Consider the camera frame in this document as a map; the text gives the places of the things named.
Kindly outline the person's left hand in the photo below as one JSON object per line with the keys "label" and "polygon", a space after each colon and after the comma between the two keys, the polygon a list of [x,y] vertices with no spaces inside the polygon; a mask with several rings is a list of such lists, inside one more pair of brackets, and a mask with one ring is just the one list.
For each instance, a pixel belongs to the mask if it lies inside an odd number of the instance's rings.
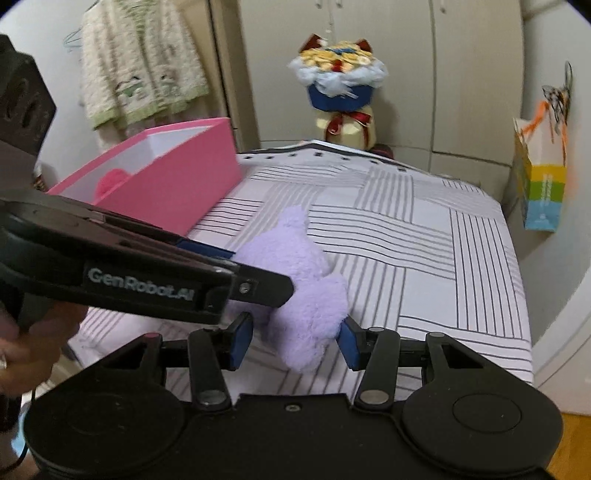
{"label": "person's left hand", "polygon": [[16,397],[48,380],[61,349],[78,332],[88,307],[57,302],[46,316],[21,333],[6,310],[1,308],[1,393]]}

